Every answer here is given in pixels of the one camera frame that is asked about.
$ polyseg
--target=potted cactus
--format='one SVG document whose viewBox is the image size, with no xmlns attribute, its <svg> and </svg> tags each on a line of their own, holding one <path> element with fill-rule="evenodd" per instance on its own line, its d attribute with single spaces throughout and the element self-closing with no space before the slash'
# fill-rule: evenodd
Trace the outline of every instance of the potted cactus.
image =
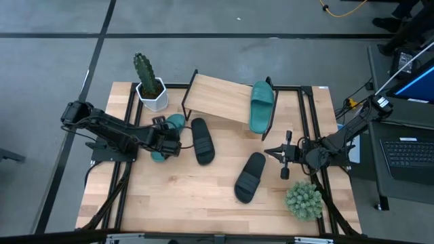
<svg viewBox="0 0 434 244">
<path fill-rule="evenodd" d="M 134 55 L 134 66 L 140 78 L 136 87 L 137 94 L 143 104 L 154 112 L 167 108 L 169 97 L 163 80 L 155 77 L 149 59 L 141 53 Z"/>
</svg>

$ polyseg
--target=black slide sandal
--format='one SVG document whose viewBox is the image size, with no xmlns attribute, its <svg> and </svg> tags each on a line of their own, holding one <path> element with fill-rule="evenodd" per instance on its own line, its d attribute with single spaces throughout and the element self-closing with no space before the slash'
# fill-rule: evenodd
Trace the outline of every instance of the black slide sandal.
<svg viewBox="0 0 434 244">
<path fill-rule="evenodd" d="M 193 133 L 193 145 L 195 147 L 196 159 L 200 165 L 211 163 L 216 155 L 212 144 L 210 131 L 203 119 L 197 118 L 191 121 L 191 131 Z"/>
<path fill-rule="evenodd" d="M 249 203 L 259 186 L 260 176 L 265 166 L 265 156 L 254 152 L 235 183 L 235 196 L 242 203 Z"/>
</svg>

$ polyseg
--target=blue screen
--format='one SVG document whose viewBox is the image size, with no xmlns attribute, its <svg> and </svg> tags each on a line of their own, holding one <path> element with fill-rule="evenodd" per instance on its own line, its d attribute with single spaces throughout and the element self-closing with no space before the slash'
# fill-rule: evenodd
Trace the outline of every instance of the blue screen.
<svg viewBox="0 0 434 244">
<path fill-rule="evenodd" d="M 434 66 L 409 82 L 395 95 L 434 102 Z"/>
</svg>

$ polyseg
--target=succulent plant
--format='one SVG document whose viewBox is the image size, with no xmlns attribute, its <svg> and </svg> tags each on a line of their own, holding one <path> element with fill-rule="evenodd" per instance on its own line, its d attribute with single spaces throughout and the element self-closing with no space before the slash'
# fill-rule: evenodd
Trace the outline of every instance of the succulent plant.
<svg viewBox="0 0 434 244">
<path fill-rule="evenodd" d="M 296 182 L 295 186 L 287 191 L 285 203 L 297 219 L 310 221 L 321 217 L 321 193 L 315 188 L 316 185 L 308 182 Z"/>
<path fill-rule="evenodd" d="M 156 98 L 159 95 L 160 83 L 155 80 L 151 62 L 141 53 L 134 55 L 134 66 L 142 83 L 142 92 L 146 96 Z"/>
</svg>

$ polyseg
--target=slide sandal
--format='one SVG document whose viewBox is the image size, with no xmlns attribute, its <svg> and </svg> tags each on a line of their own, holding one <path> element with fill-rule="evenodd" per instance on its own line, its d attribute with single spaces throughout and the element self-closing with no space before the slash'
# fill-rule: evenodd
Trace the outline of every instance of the slide sandal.
<svg viewBox="0 0 434 244">
<path fill-rule="evenodd" d="M 273 105 L 274 93 L 270 85 L 265 81 L 257 81 L 250 96 L 249 128 L 252 132 L 263 134 L 267 130 Z"/>
<path fill-rule="evenodd" d="M 191 131 L 193 133 L 193 145 L 195 147 L 196 159 L 200 165 L 211 163 L 216 155 L 212 144 L 210 131 L 203 119 L 197 118 L 191 121 Z"/>
<path fill-rule="evenodd" d="M 184 129 L 184 126 L 185 126 L 184 115 L 179 115 L 179 114 L 170 115 L 166 119 L 166 121 L 170 121 L 170 122 L 174 123 L 176 125 L 176 128 L 178 128 L 179 134 L 181 134 L 182 129 Z M 174 127 L 174 125 L 172 123 L 167 123 L 167 125 L 169 126 L 170 129 Z M 164 156 L 160 152 L 151 152 L 151 158 L 155 162 L 164 162 L 165 161 Z"/>
<path fill-rule="evenodd" d="M 259 186 L 260 176 L 265 166 L 265 156 L 254 152 L 235 183 L 235 196 L 242 203 L 249 203 Z"/>
</svg>

